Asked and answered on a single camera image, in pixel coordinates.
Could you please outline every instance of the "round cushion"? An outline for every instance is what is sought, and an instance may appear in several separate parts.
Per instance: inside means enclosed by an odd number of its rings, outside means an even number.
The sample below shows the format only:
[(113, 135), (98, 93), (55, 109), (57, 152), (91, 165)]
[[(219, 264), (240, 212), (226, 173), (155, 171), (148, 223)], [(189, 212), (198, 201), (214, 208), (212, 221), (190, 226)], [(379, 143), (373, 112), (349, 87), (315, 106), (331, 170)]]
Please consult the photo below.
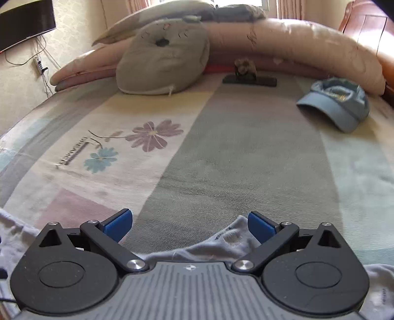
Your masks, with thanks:
[(116, 81), (125, 93), (171, 94), (190, 86), (208, 57), (208, 34), (201, 22), (158, 20), (137, 33), (116, 68)]

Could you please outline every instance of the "blue pad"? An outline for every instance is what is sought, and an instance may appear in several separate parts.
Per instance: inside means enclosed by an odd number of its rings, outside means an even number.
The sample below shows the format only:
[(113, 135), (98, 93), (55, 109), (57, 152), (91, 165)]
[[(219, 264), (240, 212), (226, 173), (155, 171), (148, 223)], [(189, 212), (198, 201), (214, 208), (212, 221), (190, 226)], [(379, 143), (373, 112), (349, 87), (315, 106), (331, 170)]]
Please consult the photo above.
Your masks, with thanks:
[(260, 242), (264, 243), (269, 238), (275, 236), (276, 230), (270, 224), (260, 219), (254, 213), (249, 213), (247, 217), (247, 226), (253, 236)]
[(103, 233), (112, 240), (119, 242), (133, 225), (133, 214), (130, 210), (125, 211), (119, 217), (104, 226)]

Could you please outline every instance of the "blue cap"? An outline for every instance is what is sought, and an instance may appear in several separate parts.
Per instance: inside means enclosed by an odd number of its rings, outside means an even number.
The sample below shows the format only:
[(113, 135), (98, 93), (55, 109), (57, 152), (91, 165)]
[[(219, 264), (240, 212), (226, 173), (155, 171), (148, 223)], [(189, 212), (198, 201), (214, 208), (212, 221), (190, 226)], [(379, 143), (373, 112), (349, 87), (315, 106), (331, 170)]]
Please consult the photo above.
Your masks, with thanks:
[(315, 82), (297, 106), (313, 106), (324, 112), (343, 132), (350, 133), (367, 118), (369, 103), (365, 91), (346, 79)]

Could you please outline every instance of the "brown wooden furniture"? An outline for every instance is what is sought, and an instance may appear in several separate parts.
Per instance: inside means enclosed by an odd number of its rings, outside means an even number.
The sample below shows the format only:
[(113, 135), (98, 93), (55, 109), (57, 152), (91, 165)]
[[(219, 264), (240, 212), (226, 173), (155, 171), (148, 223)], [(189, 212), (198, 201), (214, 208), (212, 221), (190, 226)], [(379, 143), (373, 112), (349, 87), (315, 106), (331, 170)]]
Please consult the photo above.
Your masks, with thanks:
[(339, 30), (377, 55), (387, 81), (383, 98), (394, 106), (393, 21), (373, 1), (355, 0), (346, 7)]

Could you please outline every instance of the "wall-mounted tv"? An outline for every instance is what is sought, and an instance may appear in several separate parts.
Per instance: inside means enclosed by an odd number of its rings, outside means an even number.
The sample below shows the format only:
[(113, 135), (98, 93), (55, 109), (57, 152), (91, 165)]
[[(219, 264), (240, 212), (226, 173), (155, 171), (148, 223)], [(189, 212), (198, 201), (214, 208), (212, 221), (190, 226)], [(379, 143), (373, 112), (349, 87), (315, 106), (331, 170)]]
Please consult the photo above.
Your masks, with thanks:
[[(0, 0), (0, 4), (12, 1)], [(0, 13), (0, 52), (55, 28), (52, 0), (31, 1), (4, 11)]]

